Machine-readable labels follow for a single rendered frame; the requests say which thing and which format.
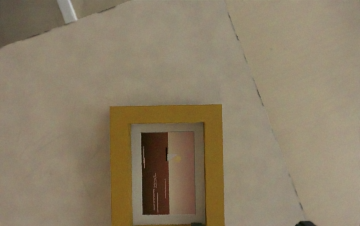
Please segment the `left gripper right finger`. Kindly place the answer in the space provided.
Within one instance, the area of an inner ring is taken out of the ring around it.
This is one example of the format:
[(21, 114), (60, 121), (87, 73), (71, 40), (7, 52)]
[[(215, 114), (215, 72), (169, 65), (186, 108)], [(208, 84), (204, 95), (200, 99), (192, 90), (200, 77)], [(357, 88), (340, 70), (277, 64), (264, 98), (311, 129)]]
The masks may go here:
[(295, 224), (295, 226), (316, 226), (311, 221), (299, 221), (298, 224)]

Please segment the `yellow picture frame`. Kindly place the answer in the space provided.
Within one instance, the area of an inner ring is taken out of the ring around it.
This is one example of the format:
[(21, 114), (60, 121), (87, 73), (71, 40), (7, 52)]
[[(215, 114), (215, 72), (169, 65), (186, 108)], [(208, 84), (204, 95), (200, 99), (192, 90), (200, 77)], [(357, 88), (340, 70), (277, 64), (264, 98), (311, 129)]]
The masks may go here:
[(111, 226), (225, 226), (222, 104), (110, 106)]

